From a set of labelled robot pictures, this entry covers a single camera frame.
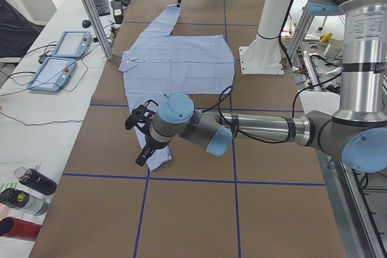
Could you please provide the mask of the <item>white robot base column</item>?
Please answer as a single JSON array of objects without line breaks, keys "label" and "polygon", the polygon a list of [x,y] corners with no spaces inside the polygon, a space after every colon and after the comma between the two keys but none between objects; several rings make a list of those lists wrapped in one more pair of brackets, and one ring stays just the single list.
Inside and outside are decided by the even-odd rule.
[{"label": "white robot base column", "polygon": [[255,40],[239,47],[243,74],[283,75],[279,39],[291,0],[265,0]]}]

